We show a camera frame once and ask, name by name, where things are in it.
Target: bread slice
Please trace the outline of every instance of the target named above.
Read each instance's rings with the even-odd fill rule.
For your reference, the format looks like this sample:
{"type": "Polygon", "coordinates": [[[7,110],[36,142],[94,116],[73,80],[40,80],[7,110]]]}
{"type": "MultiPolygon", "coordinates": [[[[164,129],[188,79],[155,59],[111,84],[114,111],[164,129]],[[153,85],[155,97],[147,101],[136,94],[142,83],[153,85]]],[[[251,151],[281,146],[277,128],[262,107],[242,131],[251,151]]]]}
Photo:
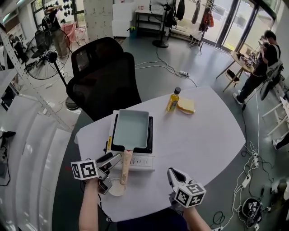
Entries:
{"type": "Polygon", "coordinates": [[[187,114],[195,113],[195,102],[191,99],[186,99],[180,97],[179,101],[177,102],[177,107],[187,114]]]}

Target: white bowl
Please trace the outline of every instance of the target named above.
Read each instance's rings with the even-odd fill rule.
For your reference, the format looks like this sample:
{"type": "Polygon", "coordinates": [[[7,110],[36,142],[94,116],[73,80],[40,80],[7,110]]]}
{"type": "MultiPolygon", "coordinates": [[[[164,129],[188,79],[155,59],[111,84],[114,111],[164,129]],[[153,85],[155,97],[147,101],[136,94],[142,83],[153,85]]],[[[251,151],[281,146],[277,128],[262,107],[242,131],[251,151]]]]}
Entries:
{"type": "Polygon", "coordinates": [[[109,189],[109,193],[112,196],[120,197],[126,193],[126,185],[121,184],[121,179],[113,178],[111,179],[112,187],[109,189]]]}

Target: jeans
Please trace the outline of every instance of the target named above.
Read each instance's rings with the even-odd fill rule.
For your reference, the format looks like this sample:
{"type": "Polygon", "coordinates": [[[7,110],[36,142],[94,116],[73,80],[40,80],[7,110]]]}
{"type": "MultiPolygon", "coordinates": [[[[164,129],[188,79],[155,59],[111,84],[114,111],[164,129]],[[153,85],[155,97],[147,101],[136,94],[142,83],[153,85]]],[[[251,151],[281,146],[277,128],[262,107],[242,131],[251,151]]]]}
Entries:
{"type": "Polygon", "coordinates": [[[281,140],[279,143],[277,143],[276,149],[279,149],[288,143],[289,143],[289,133],[283,138],[283,140],[281,140]]]}
{"type": "Polygon", "coordinates": [[[240,103],[244,103],[245,99],[263,82],[266,80],[266,66],[263,64],[257,64],[253,73],[245,82],[240,94],[237,99],[240,103]]]}

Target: olive oil bottle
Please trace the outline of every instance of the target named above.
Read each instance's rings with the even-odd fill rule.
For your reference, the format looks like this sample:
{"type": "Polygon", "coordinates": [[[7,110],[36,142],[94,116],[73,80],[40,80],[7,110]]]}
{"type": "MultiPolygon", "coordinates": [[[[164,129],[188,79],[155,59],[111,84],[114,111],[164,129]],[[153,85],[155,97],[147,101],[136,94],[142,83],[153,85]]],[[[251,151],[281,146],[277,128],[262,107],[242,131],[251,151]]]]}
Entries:
{"type": "Polygon", "coordinates": [[[170,96],[170,100],[169,100],[168,106],[167,106],[167,111],[174,111],[175,110],[175,108],[177,106],[177,102],[180,99],[180,97],[179,97],[180,92],[181,92],[181,89],[176,88],[175,93],[170,96]]]}

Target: white table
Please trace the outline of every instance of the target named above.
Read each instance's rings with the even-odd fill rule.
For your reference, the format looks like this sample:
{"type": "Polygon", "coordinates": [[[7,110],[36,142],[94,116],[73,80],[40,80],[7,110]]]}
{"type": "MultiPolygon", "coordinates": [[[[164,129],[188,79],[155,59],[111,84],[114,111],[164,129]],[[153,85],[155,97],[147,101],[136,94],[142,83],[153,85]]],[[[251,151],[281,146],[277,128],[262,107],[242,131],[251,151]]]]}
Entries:
{"type": "MultiPolygon", "coordinates": [[[[129,172],[126,194],[102,197],[103,210],[114,222],[145,216],[170,206],[172,188],[167,170],[175,167],[204,186],[235,158],[245,143],[234,116],[210,88],[181,91],[181,97],[195,101],[196,112],[166,112],[169,95],[158,97],[130,109],[149,111],[154,118],[154,172],[129,172]]],[[[75,137],[81,159],[97,159],[104,154],[111,116],[80,129],[75,137]]],[[[112,170],[111,178],[121,171],[112,170]]]]}

